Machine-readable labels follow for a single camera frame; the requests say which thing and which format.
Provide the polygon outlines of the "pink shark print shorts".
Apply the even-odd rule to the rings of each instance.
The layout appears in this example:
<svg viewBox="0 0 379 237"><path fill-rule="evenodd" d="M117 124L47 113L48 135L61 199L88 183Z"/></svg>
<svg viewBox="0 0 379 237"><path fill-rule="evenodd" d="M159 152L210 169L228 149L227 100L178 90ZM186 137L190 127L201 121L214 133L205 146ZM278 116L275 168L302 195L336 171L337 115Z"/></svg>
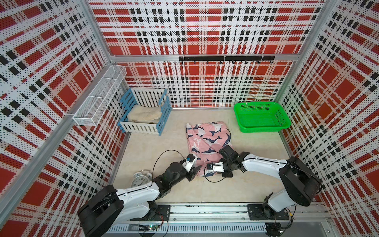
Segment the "pink shark print shorts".
<svg viewBox="0 0 379 237"><path fill-rule="evenodd" d="M200 167L198 176L213 176L214 171L206 167L218 163L222 158L219 151L225 146L232 146L232 133L223 121L186 124L188 149L197 157L196 167Z"/></svg>

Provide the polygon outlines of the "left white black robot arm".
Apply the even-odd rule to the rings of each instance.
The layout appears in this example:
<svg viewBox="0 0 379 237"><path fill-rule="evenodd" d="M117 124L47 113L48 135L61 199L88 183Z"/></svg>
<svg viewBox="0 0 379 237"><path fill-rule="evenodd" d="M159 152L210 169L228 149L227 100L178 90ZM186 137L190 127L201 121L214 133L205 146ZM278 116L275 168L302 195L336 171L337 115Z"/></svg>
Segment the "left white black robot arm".
<svg viewBox="0 0 379 237"><path fill-rule="evenodd" d="M170 193L171 188L186 179L192 181L201 166L180 161L145 185L116 189L108 185L97 192L78 211L80 226L86 237L100 237L115 223L131 219L151 219L157 212L155 201Z"/></svg>

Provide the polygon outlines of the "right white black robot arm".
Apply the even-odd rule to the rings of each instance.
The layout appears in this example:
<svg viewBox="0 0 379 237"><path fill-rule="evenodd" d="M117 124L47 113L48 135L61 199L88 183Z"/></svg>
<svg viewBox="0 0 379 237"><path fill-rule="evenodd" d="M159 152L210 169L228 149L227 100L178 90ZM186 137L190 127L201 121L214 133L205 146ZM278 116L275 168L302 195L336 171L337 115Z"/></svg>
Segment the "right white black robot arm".
<svg viewBox="0 0 379 237"><path fill-rule="evenodd" d="M234 170L257 172L280 180L284 189L268 195L262 203L264 211L275 215L292 205L309 206L322 190L321 180L298 158L277 160L258 157L248 152L238 154L229 145L219 151L224 172Z"/></svg>

